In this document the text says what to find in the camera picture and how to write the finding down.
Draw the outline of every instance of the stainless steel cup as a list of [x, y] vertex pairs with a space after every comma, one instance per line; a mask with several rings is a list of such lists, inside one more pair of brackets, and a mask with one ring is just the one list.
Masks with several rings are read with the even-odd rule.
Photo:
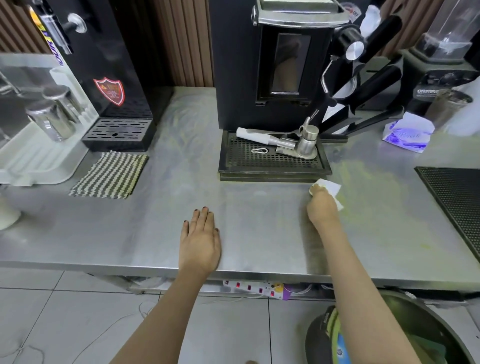
[[67, 86], [54, 85], [43, 89], [43, 98], [57, 102], [73, 122], [80, 122], [83, 107]]
[[33, 102], [25, 108], [25, 112], [54, 142], [61, 142], [75, 134], [75, 125], [55, 101]]

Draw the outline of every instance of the right hand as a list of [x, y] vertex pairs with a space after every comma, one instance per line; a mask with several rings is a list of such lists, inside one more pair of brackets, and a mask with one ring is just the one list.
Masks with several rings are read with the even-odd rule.
[[218, 266], [222, 247], [213, 212], [207, 207], [195, 210], [190, 222], [184, 221], [180, 235], [179, 271], [187, 270], [206, 279]]
[[307, 212], [310, 221], [314, 225], [324, 222], [340, 221], [335, 200], [325, 187], [314, 184], [310, 187], [310, 192], [313, 196], [307, 205]]

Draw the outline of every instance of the rubber bar mat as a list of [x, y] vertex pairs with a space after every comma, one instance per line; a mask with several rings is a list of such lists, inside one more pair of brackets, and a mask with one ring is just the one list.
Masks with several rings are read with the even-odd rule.
[[480, 170], [415, 167], [415, 171], [480, 261]]

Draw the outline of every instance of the left hand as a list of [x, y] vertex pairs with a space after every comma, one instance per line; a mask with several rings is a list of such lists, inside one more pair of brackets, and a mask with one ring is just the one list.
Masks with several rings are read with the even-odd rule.
[[218, 266], [222, 248], [213, 212], [195, 210], [192, 220], [183, 222], [180, 235], [179, 271], [192, 270], [207, 278]]

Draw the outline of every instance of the green striped towel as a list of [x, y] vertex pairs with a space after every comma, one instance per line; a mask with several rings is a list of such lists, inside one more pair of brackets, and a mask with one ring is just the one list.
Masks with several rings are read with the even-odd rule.
[[127, 198], [147, 162], [145, 154], [103, 152], [102, 157], [70, 190], [70, 196]]

